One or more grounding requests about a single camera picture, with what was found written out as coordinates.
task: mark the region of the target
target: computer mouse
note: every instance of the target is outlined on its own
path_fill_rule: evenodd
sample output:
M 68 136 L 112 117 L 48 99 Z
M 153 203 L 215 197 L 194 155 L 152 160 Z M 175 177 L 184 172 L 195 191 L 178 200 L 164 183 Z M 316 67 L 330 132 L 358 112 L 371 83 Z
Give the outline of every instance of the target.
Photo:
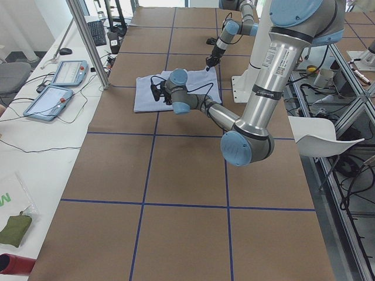
M 62 56 L 65 56 L 66 54 L 72 54 L 72 52 L 73 51 L 69 48 L 61 48 L 59 51 L 59 54 L 61 54 Z

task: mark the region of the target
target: blue joint cap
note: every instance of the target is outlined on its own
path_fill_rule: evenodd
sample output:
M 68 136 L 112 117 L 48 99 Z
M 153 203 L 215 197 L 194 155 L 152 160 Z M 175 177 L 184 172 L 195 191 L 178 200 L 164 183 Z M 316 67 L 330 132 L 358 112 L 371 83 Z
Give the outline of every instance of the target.
M 190 105 L 184 102 L 176 101 L 172 104 L 173 111 L 177 115 L 187 114 L 190 112 Z
M 228 21 L 225 25 L 225 30 L 231 35 L 236 35 L 239 29 L 240 26 L 234 20 Z
M 229 131 L 223 135 L 220 142 L 221 152 L 229 163 L 237 167 L 247 166 L 251 162 L 251 146 L 243 135 Z
M 309 19 L 322 5 L 323 0 L 272 0 L 271 21 L 275 26 L 290 28 Z
M 187 80 L 188 80 L 188 74 L 186 73 L 186 71 L 184 71 L 184 69 L 175 69 L 171 75 L 169 76 L 169 79 L 171 80 L 171 82 L 173 82 L 174 84 L 178 85 L 178 86 L 183 86 L 186 84 Z
M 328 45 L 332 43 L 337 43 L 338 41 L 342 39 L 343 35 L 344 35 L 344 30 L 340 30 L 330 35 L 324 35 L 321 37 L 314 38 L 311 43 L 311 47 L 324 46 L 324 45 Z
M 258 32 L 259 24 L 254 23 L 253 27 L 250 30 L 250 36 L 255 36 Z

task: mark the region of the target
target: yellow object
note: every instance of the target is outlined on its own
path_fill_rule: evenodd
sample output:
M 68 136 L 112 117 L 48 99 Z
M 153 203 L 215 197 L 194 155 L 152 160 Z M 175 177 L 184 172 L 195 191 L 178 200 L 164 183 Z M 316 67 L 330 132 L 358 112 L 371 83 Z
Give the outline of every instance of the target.
M 309 67 L 307 68 L 307 71 L 310 72 L 310 73 L 313 73 L 316 71 L 316 67 Z

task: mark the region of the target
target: keyboard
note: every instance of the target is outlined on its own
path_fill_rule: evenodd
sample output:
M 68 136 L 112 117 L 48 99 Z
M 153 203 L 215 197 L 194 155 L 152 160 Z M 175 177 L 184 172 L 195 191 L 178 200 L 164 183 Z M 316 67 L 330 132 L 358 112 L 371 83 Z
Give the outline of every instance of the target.
M 104 25 L 102 21 L 96 20 L 94 22 L 88 22 L 87 26 L 94 39 L 95 46 L 107 44 L 107 40 L 105 39 Z

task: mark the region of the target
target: green cloth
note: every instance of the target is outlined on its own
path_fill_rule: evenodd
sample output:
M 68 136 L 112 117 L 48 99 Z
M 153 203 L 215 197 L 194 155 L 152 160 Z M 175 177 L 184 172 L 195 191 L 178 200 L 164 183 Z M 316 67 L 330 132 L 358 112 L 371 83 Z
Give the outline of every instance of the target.
M 0 243 L 19 247 L 23 236 L 29 229 L 32 219 L 28 215 L 11 216 L 5 228 L 0 232 Z

